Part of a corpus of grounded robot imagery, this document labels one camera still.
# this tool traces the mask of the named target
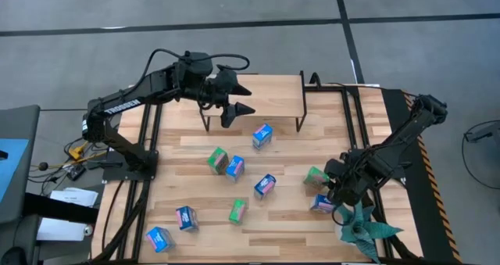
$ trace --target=floor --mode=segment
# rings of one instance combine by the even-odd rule
[[[465,263],[495,264],[500,193],[467,174],[460,145],[467,128],[500,115],[498,13],[500,0],[0,0],[0,109],[38,104],[48,110],[41,113],[33,162],[61,162],[63,146],[80,137],[83,111],[72,109],[134,83],[158,47],[246,55],[249,73],[316,71],[324,82],[364,81],[432,94],[448,103],[449,115],[423,138],[460,254]],[[462,14],[479,15],[459,20]],[[165,30],[178,25],[190,29]],[[172,62],[161,57],[152,68]],[[471,170],[500,185],[492,140],[465,148]],[[100,177],[88,171],[59,187],[87,187]],[[39,192],[40,186],[28,190]]]

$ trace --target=orange and black stripe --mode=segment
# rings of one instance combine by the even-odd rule
[[[406,105],[408,105],[408,110],[410,110],[412,106],[412,101],[409,95],[404,94]],[[436,198],[436,205],[439,209],[439,213],[441,215],[441,219],[443,225],[445,226],[446,236],[448,237],[448,242],[450,247],[452,248],[453,256],[457,261],[462,263],[462,258],[459,254],[459,249],[456,246],[455,237],[452,233],[452,228],[450,227],[450,223],[448,221],[448,216],[446,216],[445,206],[443,203],[443,199],[441,198],[441,194],[439,192],[438,183],[436,182],[436,178],[434,176],[434,172],[432,171],[432,167],[430,167],[429,155],[427,154],[427,150],[425,148],[425,144],[423,143],[422,136],[417,138],[418,145],[420,147],[420,153],[422,154],[423,164],[425,166],[425,170],[427,171],[427,176],[429,177],[430,186],[433,188],[434,197]]]

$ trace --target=wooden board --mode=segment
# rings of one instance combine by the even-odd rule
[[[255,113],[247,116],[302,117],[302,79],[299,75],[239,74],[238,83],[252,92],[250,96],[230,95],[231,104],[240,102]],[[220,116],[222,109],[205,111],[205,116]]]
[[[360,93],[370,142],[381,142],[390,133],[381,93],[368,88]],[[349,149],[349,140],[341,95],[307,93],[306,97],[308,115],[300,133],[295,131],[294,119],[269,117],[238,118],[229,129],[220,127],[214,118],[207,133],[195,102],[165,104],[158,141],[161,159],[150,190],[145,231],[154,226],[167,228],[177,247],[154,253],[143,235],[140,263],[367,261],[355,246],[339,241],[330,215],[309,212],[315,193],[303,185],[305,174],[312,165],[323,169],[328,159],[338,158]],[[125,112],[120,133],[137,141],[141,116],[142,108]],[[252,147],[252,132],[264,122],[274,128],[273,142],[257,152]],[[211,174],[206,159],[217,146],[230,156],[245,158],[245,173],[237,184]],[[276,177],[277,185],[269,197],[258,201],[253,186],[267,173]],[[92,242],[94,256],[101,252],[102,228],[117,185],[105,186]],[[125,183],[111,212],[106,243],[120,227],[127,191]],[[400,238],[414,253],[421,253],[405,190],[388,184],[382,196],[389,223],[403,228]],[[228,221],[236,198],[249,203],[240,226]],[[179,231],[174,211],[184,205],[197,210],[198,233]],[[132,227],[125,257],[130,257],[134,232]]]

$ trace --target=wooden table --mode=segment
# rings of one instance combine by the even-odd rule
[[[391,133],[384,100],[380,90],[359,91],[370,143],[379,143]],[[316,92],[307,93],[306,98],[308,116],[300,133],[295,130],[294,119],[266,116],[237,118],[229,129],[222,128],[220,120],[214,118],[212,129],[206,132],[195,102],[165,104],[157,147],[160,161],[149,194],[145,231],[154,226],[167,228],[177,247],[169,253],[155,253],[143,235],[139,262],[368,261],[355,246],[338,239],[330,215],[309,211],[315,194],[307,192],[302,183],[308,169],[323,169],[328,159],[338,158],[350,144],[341,95]],[[359,136],[353,104],[351,108]],[[122,115],[120,133],[132,142],[138,139],[142,110],[139,107]],[[265,122],[274,129],[273,142],[257,152],[252,147],[252,132]],[[206,159],[217,146],[230,156],[245,159],[245,173],[237,184],[210,172]],[[277,185],[269,197],[258,201],[253,186],[268,173],[276,177]],[[94,256],[101,252],[102,229],[117,185],[113,182],[105,186],[92,242]],[[106,243],[122,222],[127,192],[126,182],[112,208]],[[404,229],[398,236],[421,255],[406,190],[389,182],[381,194],[389,224]],[[249,202],[240,226],[228,220],[235,199]],[[198,233],[179,230],[175,209],[185,205],[198,213]],[[125,257],[131,255],[134,232],[132,225]]]

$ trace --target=artificial plant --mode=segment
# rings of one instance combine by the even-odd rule
[[[363,209],[361,202],[354,206],[354,212],[345,206],[339,206],[338,212],[344,222],[352,221],[341,229],[341,240],[356,244],[359,251],[380,264],[374,238],[388,238],[402,231],[400,228],[389,226],[385,223],[370,222],[370,216],[375,206]]]

